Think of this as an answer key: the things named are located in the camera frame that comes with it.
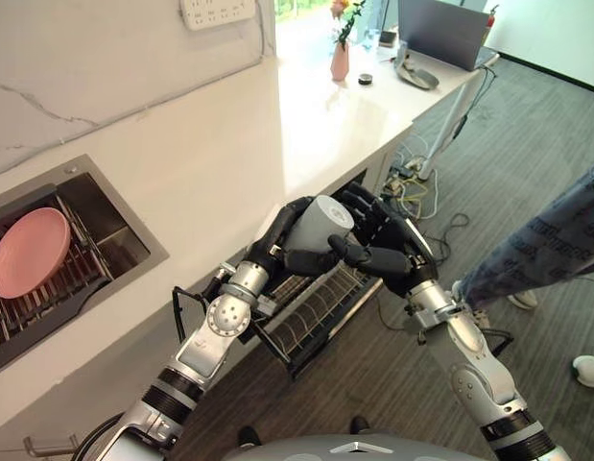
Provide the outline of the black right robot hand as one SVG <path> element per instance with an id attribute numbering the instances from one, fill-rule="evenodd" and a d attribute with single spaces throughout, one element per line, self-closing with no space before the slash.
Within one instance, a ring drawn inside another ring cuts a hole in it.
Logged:
<path id="1" fill-rule="evenodd" d="M 402 298 L 417 285 L 439 278 L 432 252 L 410 219 L 357 182 L 342 192 L 340 202 L 354 220 L 357 242 L 333 234 L 328 243 L 347 265 L 382 279 Z"/>

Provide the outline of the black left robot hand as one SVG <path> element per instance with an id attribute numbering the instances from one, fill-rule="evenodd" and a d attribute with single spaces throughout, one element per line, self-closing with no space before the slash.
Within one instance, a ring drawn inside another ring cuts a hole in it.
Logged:
<path id="1" fill-rule="evenodd" d="M 266 232 L 251 244 L 244 260 L 260 266 L 269 276 L 269 280 L 282 272 L 314 277 L 333 269 L 340 260 L 334 251 L 316 253 L 307 250 L 283 249 L 297 219 L 313 201 L 313 196 L 304 196 L 283 206 Z"/>

